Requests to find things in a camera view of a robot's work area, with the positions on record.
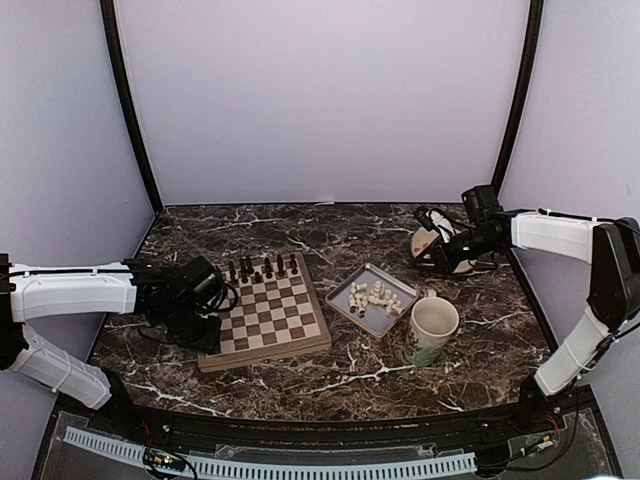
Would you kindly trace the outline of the white chess piece tall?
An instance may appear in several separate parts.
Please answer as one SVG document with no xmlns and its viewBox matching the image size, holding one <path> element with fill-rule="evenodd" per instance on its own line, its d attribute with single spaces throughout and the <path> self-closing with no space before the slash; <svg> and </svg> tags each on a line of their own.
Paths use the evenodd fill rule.
<svg viewBox="0 0 640 480">
<path fill-rule="evenodd" d="M 384 296 L 384 285 L 380 281 L 376 281 L 372 286 L 370 294 L 376 298 L 382 298 Z"/>
</svg>

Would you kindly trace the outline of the white chess piece pair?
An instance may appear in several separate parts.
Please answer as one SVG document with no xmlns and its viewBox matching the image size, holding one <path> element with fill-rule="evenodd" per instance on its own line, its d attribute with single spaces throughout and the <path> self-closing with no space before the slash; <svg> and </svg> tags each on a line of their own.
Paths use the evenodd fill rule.
<svg viewBox="0 0 640 480">
<path fill-rule="evenodd" d="M 386 304 L 386 312 L 388 314 L 400 315 L 402 313 L 402 301 L 397 298 L 396 295 L 392 295 Z"/>
</svg>

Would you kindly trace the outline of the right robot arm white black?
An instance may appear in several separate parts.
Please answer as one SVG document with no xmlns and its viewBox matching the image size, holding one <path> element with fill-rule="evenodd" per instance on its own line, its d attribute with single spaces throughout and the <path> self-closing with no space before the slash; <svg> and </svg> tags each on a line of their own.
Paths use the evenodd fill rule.
<svg viewBox="0 0 640 480">
<path fill-rule="evenodd" d="M 511 250 L 526 263 L 544 312 L 574 314 L 573 321 L 552 321 L 553 332 L 564 336 L 533 376 L 547 398 L 591 370 L 630 332 L 639 314 L 639 223 L 634 218 L 494 208 L 474 215 L 457 233 L 457 221 L 440 209 L 419 207 L 414 216 L 436 235 L 417 254 L 417 263 L 450 274 L 465 260 Z"/>
</svg>

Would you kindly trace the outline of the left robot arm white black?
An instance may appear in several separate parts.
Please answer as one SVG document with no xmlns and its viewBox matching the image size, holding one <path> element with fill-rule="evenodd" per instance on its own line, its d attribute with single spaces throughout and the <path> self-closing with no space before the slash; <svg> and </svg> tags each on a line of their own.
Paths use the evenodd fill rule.
<svg viewBox="0 0 640 480">
<path fill-rule="evenodd" d="M 141 427 L 119 376 L 44 339 L 29 321 L 89 313 L 135 314 L 165 329 L 165 343 L 199 353 L 220 344 L 216 313 L 237 293 L 203 257 L 183 266 L 144 259 L 85 267 L 29 267 L 1 257 L 1 367 L 101 411 L 120 436 Z"/>
</svg>

